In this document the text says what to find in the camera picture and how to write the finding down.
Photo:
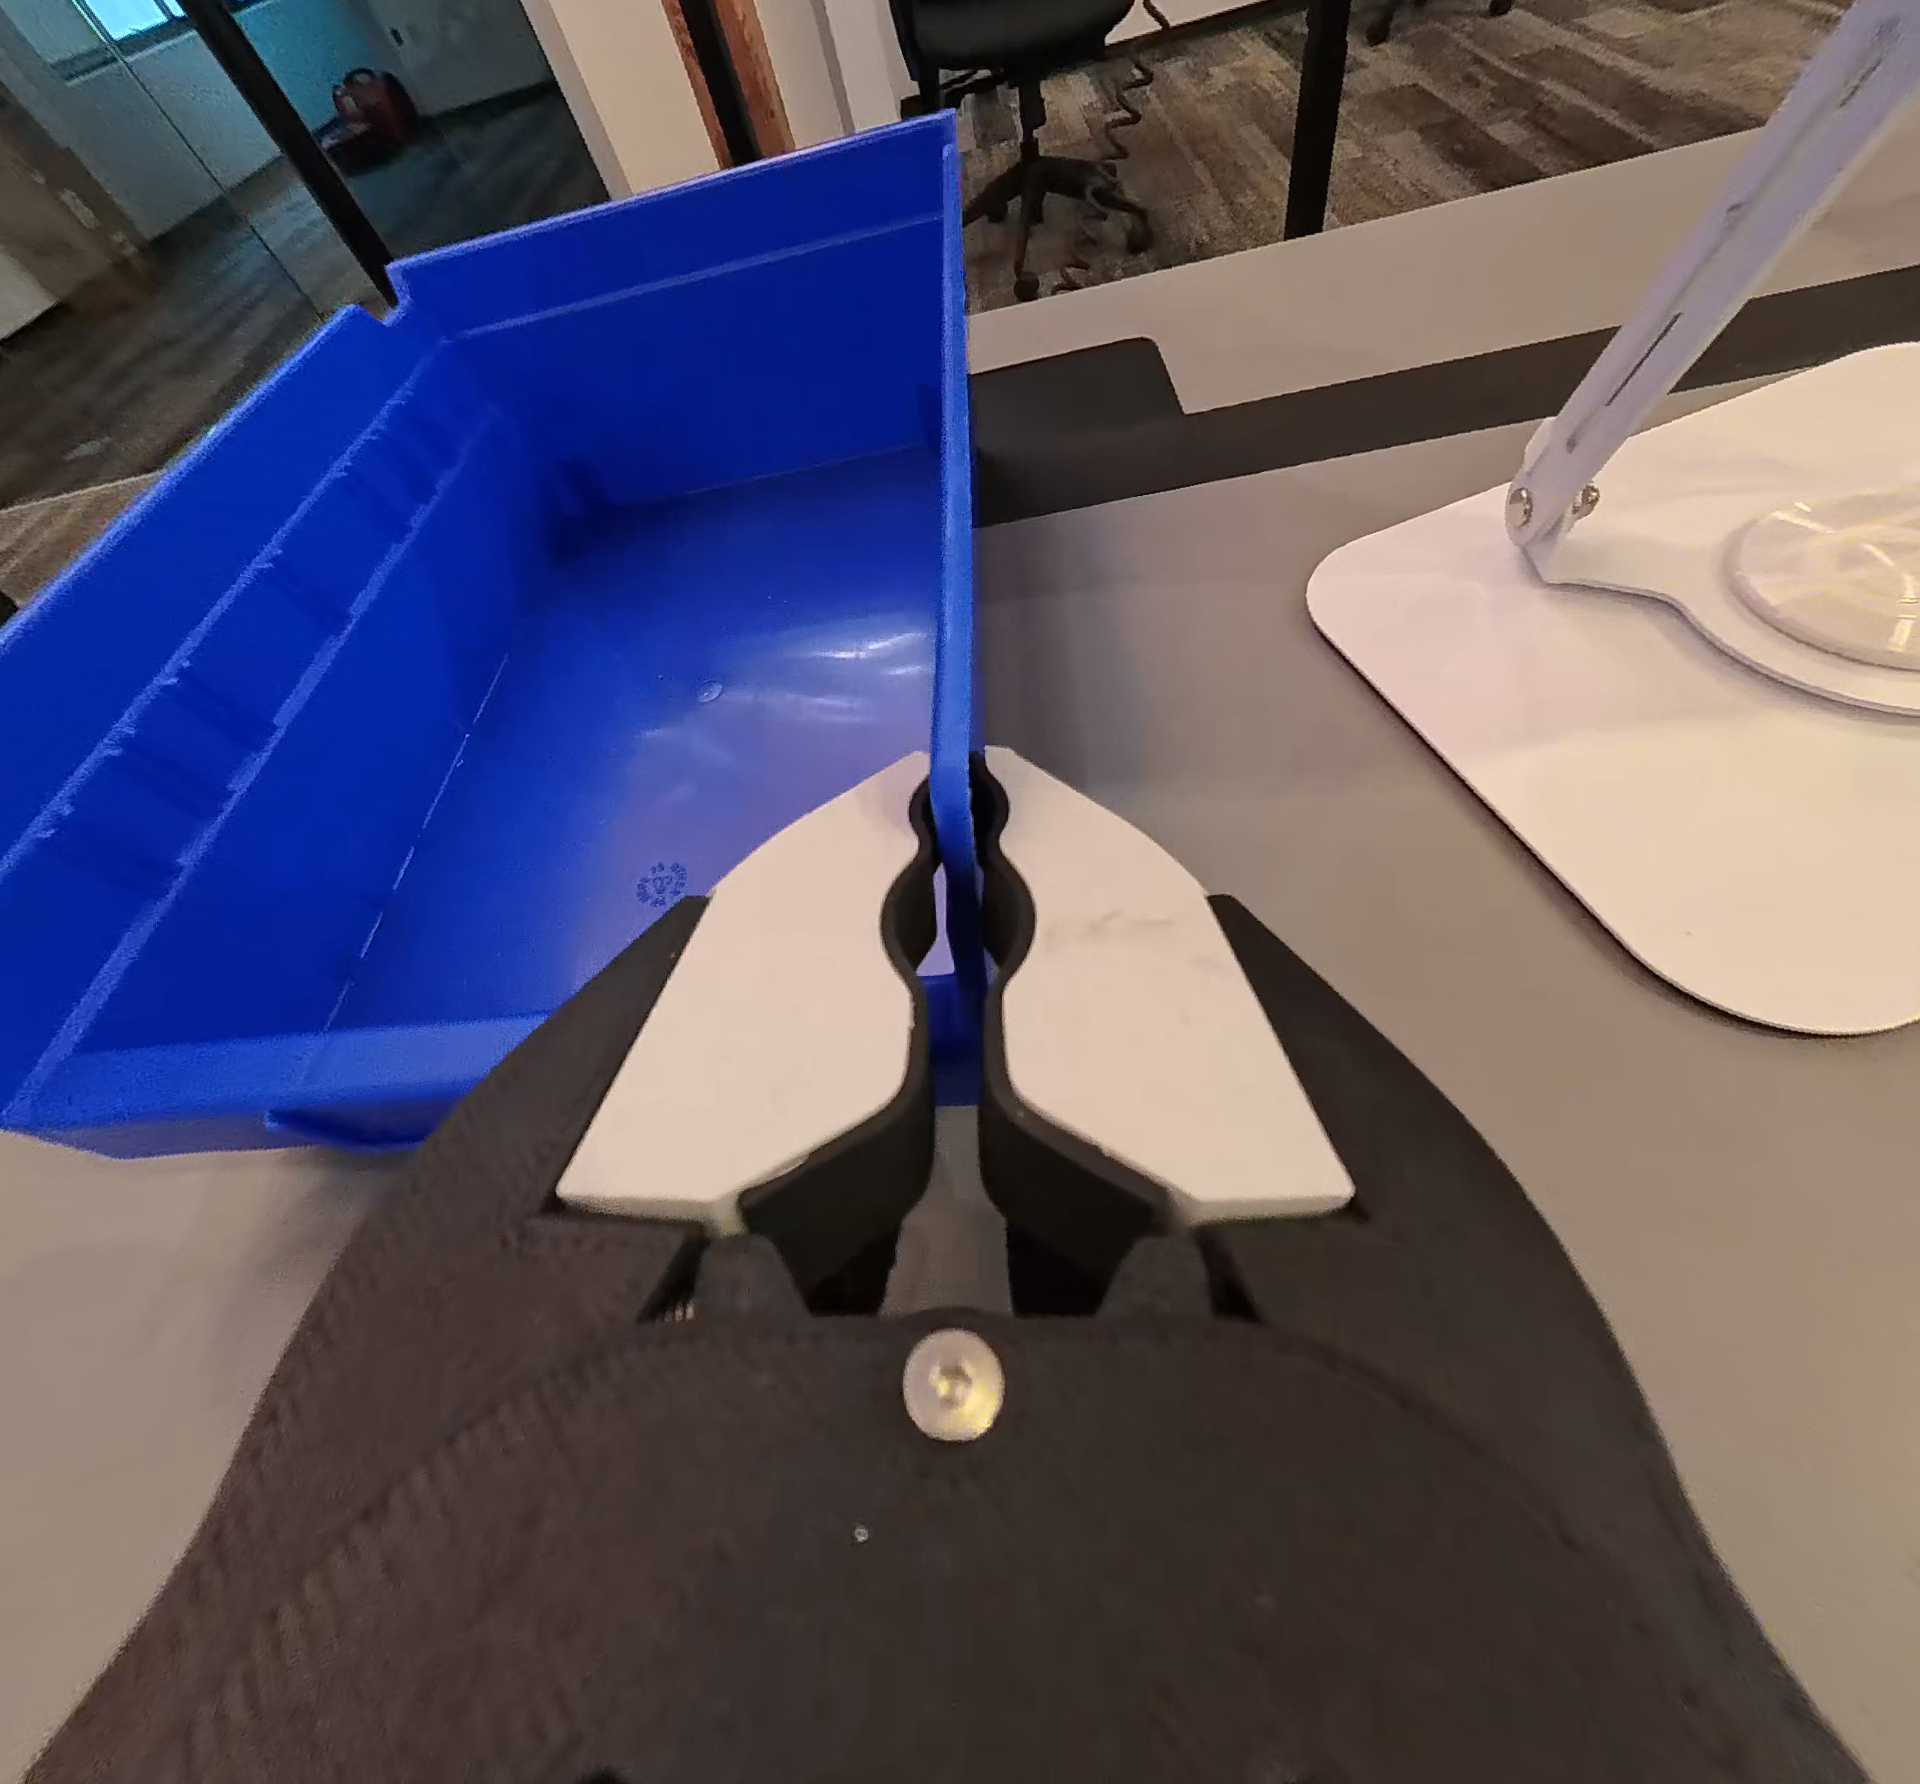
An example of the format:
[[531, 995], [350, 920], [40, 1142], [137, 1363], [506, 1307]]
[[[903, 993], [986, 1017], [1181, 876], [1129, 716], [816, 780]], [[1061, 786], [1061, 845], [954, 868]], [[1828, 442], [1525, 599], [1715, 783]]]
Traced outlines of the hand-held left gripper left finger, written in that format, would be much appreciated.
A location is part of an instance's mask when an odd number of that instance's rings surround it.
[[903, 754], [702, 897], [562, 1209], [762, 1239], [806, 1299], [897, 1245], [937, 1142], [929, 771]]

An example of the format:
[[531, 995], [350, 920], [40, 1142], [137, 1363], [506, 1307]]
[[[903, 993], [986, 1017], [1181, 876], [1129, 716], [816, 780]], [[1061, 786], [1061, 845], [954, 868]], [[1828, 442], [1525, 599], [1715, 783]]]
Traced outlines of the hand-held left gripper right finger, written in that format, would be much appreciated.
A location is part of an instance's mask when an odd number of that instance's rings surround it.
[[1016, 750], [972, 761], [978, 1175], [1012, 1309], [1090, 1315], [1138, 1243], [1357, 1195], [1203, 883]]

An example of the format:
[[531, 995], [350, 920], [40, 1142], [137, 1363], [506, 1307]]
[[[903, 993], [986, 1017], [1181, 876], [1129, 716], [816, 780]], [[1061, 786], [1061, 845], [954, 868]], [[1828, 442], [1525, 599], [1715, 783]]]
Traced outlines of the blue plastic bin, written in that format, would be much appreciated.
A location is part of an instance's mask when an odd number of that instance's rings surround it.
[[957, 116], [399, 260], [4, 624], [4, 1129], [416, 1146], [804, 812], [961, 868]]

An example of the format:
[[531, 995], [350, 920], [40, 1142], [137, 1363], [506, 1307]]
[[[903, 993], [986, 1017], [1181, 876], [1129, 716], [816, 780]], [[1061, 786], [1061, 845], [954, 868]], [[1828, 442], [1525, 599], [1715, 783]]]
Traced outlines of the white desk lamp stand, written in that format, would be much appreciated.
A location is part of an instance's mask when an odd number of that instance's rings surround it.
[[1855, 0], [1490, 488], [1337, 549], [1315, 628], [1662, 979], [1804, 1036], [1917, 1023], [1917, 342], [1648, 427], [1917, 101]]

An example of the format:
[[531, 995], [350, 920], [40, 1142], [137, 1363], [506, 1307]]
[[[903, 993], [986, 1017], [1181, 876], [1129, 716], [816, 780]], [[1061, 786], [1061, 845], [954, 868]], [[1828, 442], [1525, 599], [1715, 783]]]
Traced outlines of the red fire extinguishers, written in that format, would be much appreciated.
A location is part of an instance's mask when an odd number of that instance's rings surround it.
[[420, 108], [398, 73], [350, 68], [332, 97], [334, 114], [317, 131], [317, 142], [345, 177], [392, 164], [422, 135]]

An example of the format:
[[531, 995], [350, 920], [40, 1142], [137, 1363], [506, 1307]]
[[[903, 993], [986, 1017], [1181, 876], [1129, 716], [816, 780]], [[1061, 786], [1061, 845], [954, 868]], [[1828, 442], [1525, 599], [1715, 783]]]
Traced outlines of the wooden table with black legs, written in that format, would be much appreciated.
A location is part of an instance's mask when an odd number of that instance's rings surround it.
[[1284, 236], [1757, 130], [1855, 0], [1307, 0]]

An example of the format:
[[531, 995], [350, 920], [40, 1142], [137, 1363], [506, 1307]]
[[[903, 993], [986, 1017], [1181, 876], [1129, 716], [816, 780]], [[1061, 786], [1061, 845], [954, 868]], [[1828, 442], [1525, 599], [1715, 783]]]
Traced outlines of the white door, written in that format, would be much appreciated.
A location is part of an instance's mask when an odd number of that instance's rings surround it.
[[581, 131], [596, 175], [613, 198], [633, 195], [633, 185], [622, 164], [616, 139], [596, 110], [584, 70], [581, 68], [571, 42], [565, 37], [564, 20], [552, 0], [519, 0], [540, 45], [540, 52], [553, 73], [574, 126]]

